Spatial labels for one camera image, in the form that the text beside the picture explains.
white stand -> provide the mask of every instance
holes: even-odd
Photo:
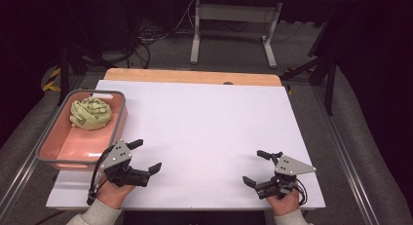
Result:
[[[270,23],[267,36],[262,36],[264,50],[267,55],[268,63],[271,68],[276,68],[277,63],[274,58],[273,49],[271,48],[271,39],[276,28],[277,21],[282,9],[282,3],[278,3],[276,8],[257,8],[246,6],[229,6],[215,4],[201,4],[197,0],[195,7],[195,34],[192,43],[191,63],[198,63],[198,54],[200,50],[200,20],[201,19],[216,19],[216,20],[232,20],[232,21],[247,21],[247,22],[266,22]]]

